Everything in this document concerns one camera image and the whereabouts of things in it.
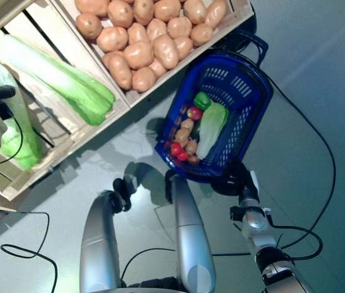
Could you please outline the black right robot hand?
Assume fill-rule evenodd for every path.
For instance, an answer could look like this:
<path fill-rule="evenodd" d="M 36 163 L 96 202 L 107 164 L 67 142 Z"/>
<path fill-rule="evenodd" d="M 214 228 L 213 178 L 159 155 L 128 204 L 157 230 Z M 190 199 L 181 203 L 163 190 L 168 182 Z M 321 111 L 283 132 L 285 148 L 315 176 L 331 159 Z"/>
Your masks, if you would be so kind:
<path fill-rule="evenodd" d="M 239 159 L 232 161 L 227 168 L 227 195 L 238 196 L 239 201 L 260 201 L 256 174 L 249 171 Z"/>

